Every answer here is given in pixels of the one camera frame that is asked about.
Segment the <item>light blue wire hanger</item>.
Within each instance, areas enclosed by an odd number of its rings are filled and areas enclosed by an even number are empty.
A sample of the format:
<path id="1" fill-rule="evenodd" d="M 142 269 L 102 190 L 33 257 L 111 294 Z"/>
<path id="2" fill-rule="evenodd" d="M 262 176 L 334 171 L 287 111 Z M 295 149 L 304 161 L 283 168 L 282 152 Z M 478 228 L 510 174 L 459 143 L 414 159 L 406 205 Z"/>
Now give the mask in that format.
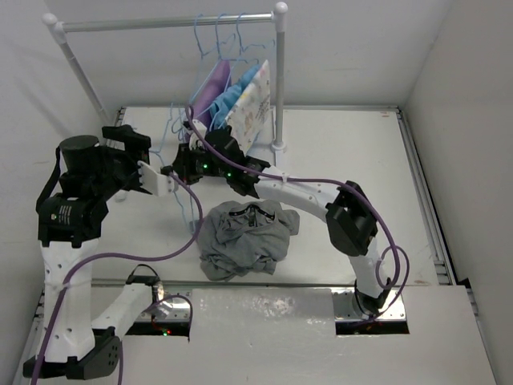
<path id="1" fill-rule="evenodd" d="M 169 104 L 168 120 L 165 124 L 160 143 L 158 144 L 157 149 L 150 150 L 150 153 L 157 156 L 162 166 L 165 165 L 164 158 L 162 157 L 162 151 L 164 149 L 164 145 L 167 143 L 168 133 L 173 134 L 180 144 L 185 140 L 184 115 L 184 111 L 179 107 L 174 107 L 173 102 Z M 196 231 L 196 226 L 198 224 L 198 218 L 195 215 L 193 199 L 189 197 L 190 217 L 187 217 L 185 206 L 179 197 L 178 191 L 173 192 L 172 195 L 174 196 L 175 202 L 180 207 L 180 214 L 182 217 L 182 222 L 184 223 L 184 227 L 190 234 L 193 234 Z"/>

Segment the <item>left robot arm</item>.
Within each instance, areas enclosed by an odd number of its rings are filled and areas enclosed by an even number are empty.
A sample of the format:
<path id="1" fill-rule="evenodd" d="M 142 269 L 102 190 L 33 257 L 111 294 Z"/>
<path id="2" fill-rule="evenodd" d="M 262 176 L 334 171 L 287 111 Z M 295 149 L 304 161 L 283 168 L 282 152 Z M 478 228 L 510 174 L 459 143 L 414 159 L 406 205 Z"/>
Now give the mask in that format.
<path id="1" fill-rule="evenodd" d="M 108 377 L 120 363 L 123 337 L 154 298 L 154 278 L 129 278 L 106 311 L 91 317 L 92 257 L 107 202 L 121 190 L 144 191 L 139 167 L 151 147 L 150 138 L 129 125 L 104 127 L 102 134 L 122 148 L 92 135 L 63 140 L 36 201 L 45 288 L 42 339 L 22 367 L 31 383 Z"/>

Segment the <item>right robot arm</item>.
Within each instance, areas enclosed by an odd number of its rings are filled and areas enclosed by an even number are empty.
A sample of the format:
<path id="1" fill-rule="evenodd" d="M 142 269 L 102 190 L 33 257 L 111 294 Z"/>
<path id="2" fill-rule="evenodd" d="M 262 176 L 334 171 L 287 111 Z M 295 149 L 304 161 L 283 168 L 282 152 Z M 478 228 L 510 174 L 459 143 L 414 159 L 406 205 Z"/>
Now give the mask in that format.
<path id="1" fill-rule="evenodd" d="M 231 132 L 222 129 L 197 137 L 192 144 L 180 144 L 172 171 L 185 184 L 204 176 L 223 178 L 241 196 L 277 201 L 317 217 L 326 224 L 333 247 L 349 258 L 356 276 L 355 302 L 362 315 L 377 318 L 384 310 L 399 276 L 380 274 L 378 231 L 384 232 L 394 256 L 398 246 L 358 184 L 289 176 L 266 160 L 244 154 Z"/>

